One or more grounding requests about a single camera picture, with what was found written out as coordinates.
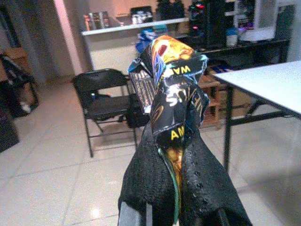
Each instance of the black fabric cover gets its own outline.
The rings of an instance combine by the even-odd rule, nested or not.
[[[180,221],[183,226],[217,226],[216,211],[224,208],[231,226],[251,226],[238,194],[222,165],[210,152],[199,132],[185,137],[182,160]],[[153,225],[171,226],[174,217],[174,186],[158,154],[150,124],[124,174],[119,210],[126,202],[141,211],[153,206]]]
[[[191,226],[201,220],[202,225],[215,226],[213,216],[223,208],[231,226],[251,226],[230,177],[198,131],[186,137],[185,147],[181,224]]]

